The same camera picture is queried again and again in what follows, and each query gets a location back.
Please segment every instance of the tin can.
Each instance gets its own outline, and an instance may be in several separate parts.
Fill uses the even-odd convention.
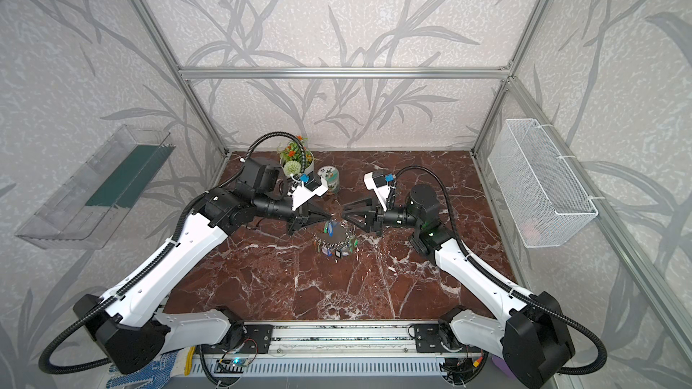
[[[317,170],[317,174],[320,177],[324,177],[327,181],[327,194],[332,195],[339,192],[339,170],[334,166],[323,166]]]

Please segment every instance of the gray floral wallpaper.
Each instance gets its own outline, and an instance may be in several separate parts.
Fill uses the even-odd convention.
[[[692,309],[691,0],[555,0],[519,71],[520,80],[670,284]],[[502,195],[487,155],[504,119],[524,117],[508,97],[479,160]],[[500,220],[512,226],[506,209]],[[610,350],[584,388],[692,388],[683,361],[626,269],[592,223],[563,246],[511,250],[533,290],[554,292]],[[594,351],[575,339],[575,362]]]
[[[535,1],[147,0],[180,63],[231,67],[506,65]],[[333,148],[468,147],[498,84],[195,83],[229,146],[278,126]]]
[[[221,152],[126,0],[0,0],[0,388],[91,388],[102,370],[38,371],[40,351],[170,234],[212,182]],[[166,129],[171,157],[106,247],[42,250],[16,229],[122,124]],[[79,332],[59,363],[101,357]]]

